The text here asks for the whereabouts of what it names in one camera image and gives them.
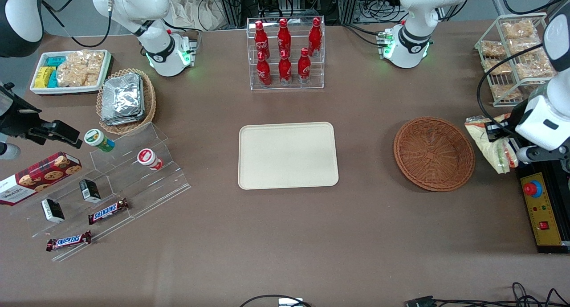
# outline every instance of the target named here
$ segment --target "wicker basket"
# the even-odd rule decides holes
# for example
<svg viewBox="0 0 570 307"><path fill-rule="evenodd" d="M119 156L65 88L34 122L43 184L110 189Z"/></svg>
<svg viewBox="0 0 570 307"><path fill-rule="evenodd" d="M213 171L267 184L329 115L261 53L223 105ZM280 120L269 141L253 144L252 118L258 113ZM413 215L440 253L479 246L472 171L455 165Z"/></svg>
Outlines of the wicker basket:
<svg viewBox="0 0 570 307"><path fill-rule="evenodd" d="M155 96L155 88L152 86L151 80L148 78L143 71L128 68L126 70L121 70L118 72L113 73L110 75L110 78L117 78L119 76L123 76L129 72L133 72L139 74L142 77L142 88L144 90L144 106L147 112L147 116L142 121L131 122L126 124L119 124L118 126L108 126L103 122L99 122L103 130L106 132L117 134L117 135L125 135L129 132L136 130L145 124L152 121L155 116L156 112L156 96ZM97 93L97 105L95 108L97 109L97 114L101 118L101 109L102 109L102 92L103 87L99 88L99 92Z"/></svg>
<svg viewBox="0 0 570 307"><path fill-rule="evenodd" d="M469 140L452 123L416 118L394 139L394 156L404 175L430 191L452 191L464 185L475 169Z"/></svg>

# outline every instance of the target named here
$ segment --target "brown tabletop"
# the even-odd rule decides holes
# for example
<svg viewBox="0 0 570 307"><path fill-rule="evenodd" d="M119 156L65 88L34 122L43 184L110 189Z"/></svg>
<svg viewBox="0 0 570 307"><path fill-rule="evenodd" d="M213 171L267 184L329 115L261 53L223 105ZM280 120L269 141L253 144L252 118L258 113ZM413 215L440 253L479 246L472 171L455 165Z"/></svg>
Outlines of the brown tabletop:
<svg viewBox="0 0 570 307"><path fill-rule="evenodd" d="M521 188L476 149L476 170L457 191L426 192L392 155L396 131L418 116L466 132L478 115L482 70L472 46L491 21L441 23L416 68L380 61L372 45L327 27L323 90L251 92L243 30L204 33L196 66L173 78L153 72L133 36L110 37L113 70L151 78L155 124L192 188L65 262L51 262L22 215L0 207L2 306L236 307L255 295L303 297L314 307L401 306L440 299L510 299L519 281L533 295L570 295L570 259L535 253ZM84 39L84 42L96 39ZM79 49L47 37L41 51ZM484 96L490 96L485 84ZM98 126L95 96L26 99L48 120ZM238 133L248 124L327 121L340 180L334 187L244 191L237 184ZM62 150L48 141L3 161L0 179ZM276 306L275 300L253 306Z"/></svg>

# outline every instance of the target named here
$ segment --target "cookie box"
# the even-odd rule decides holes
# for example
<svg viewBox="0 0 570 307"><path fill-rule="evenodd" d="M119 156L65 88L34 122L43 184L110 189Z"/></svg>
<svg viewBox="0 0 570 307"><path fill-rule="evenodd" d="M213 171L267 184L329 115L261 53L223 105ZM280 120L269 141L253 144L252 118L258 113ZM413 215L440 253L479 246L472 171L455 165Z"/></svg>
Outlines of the cookie box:
<svg viewBox="0 0 570 307"><path fill-rule="evenodd" d="M15 205L81 170L81 162L58 152L0 181L0 204Z"/></svg>

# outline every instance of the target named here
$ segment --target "acrylic stand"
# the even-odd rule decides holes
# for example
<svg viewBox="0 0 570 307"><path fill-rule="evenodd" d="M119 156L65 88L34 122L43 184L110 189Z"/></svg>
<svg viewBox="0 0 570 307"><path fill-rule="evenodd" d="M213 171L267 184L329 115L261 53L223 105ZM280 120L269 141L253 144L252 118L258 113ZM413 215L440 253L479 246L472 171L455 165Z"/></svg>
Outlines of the acrylic stand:
<svg viewBox="0 0 570 307"><path fill-rule="evenodd" d="M62 181L63 185L59 189L35 196L32 201L25 201L25 207L33 211L27 218L33 237L47 241L50 238L71 237L91 230L91 245L80 244L56 250L51 253L55 255L54 261L63 261L87 246L93 246L97 240L110 232L140 218L190 188L182 169L173 161L165 144L166 140L167 136L153 123L149 123L136 132L116 139L111 152L92 152L93 169L86 169L83 164L84 169ZM138 163L136 156L143 148L152 149L162 159L162 169L152 171ZM83 200L79 189L81 179L97 183L102 201L94 204ZM45 219L40 204L43 199L51 199L60 204L65 216L63 222L57 224ZM88 224L88 214L102 210L120 199L126 199L128 209L118 211L93 225Z"/></svg>
<svg viewBox="0 0 570 307"><path fill-rule="evenodd" d="M325 55L325 27L324 17L321 16L321 51L318 57L311 59L311 75L309 83L301 84L298 80L297 64L301 57L301 49L309 45L309 31L314 16L288 17L289 32L291 33L291 61L293 82L289 86L282 86L279 82L279 48L277 46L277 32L281 17L248 18L248 63L250 70L250 86L252 90L278 90L278 89L305 89L324 88L324 55ZM255 21L263 21L263 29L269 38L269 69L271 70L271 85L268 88L261 86L257 74L257 49L255 48Z"/></svg>

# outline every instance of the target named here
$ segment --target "coca-cola logo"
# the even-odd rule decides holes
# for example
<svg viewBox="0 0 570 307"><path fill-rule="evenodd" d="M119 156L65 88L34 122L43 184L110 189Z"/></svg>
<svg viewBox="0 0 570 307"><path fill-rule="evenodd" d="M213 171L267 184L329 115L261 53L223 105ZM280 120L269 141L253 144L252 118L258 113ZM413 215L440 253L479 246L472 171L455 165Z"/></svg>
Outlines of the coca-cola logo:
<svg viewBox="0 0 570 307"><path fill-rule="evenodd" d="M255 47L257 47L257 49L266 49L268 46L267 41L255 43Z"/></svg>

